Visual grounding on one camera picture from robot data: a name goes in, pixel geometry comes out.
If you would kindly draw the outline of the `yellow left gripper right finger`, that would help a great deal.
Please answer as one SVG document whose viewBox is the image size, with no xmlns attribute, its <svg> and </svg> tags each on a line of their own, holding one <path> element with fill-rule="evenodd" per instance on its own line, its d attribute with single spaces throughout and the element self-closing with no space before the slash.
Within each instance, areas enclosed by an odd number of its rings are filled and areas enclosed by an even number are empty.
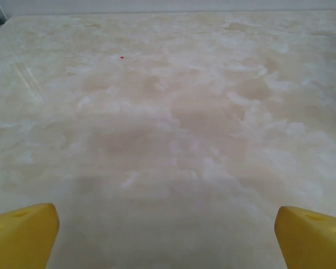
<svg viewBox="0 0 336 269">
<path fill-rule="evenodd" d="M 283 206 L 274 231 L 288 269 L 336 268 L 336 217 Z"/>
</svg>

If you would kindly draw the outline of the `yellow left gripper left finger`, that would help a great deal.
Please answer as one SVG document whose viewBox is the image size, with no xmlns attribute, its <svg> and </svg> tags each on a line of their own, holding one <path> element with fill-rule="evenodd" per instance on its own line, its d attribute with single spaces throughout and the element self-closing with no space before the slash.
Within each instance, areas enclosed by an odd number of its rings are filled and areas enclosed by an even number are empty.
<svg viewBox="0 0 336 269">
<path fill-rule="evenodd" d="M 52 203 L 0 214 L 0 269 L 45 268 L 58 231 Z"/>
</svg>

